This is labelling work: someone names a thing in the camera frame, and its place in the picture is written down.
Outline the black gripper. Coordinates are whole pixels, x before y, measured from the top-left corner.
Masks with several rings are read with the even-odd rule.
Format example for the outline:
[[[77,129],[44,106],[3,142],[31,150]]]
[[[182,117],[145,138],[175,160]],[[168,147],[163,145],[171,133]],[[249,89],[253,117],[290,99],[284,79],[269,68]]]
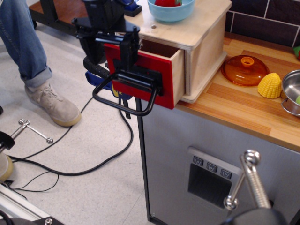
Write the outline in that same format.
[[[76,35],[90,62],[94,65],[104,63],[105,53],[102,43],[120,44],[120,59],[122,68],[129,71],[137,62],[140,49],[140,28],[125,18],[115,22],[96,21],[89,18],[74,18],[72,24],[76,27]]]

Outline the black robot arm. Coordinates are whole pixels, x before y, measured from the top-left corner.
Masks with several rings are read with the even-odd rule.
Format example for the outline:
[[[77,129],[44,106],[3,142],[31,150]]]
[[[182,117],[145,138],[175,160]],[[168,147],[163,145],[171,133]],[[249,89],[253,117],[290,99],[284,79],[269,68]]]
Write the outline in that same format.
[[[140,28],[124,18],[129,3],[121,0],[84,0],[87,17],[74,18],[76,35],[93,64],[104,55],[104,44],[120,47],[122,69],[129,71],[137,62]]]

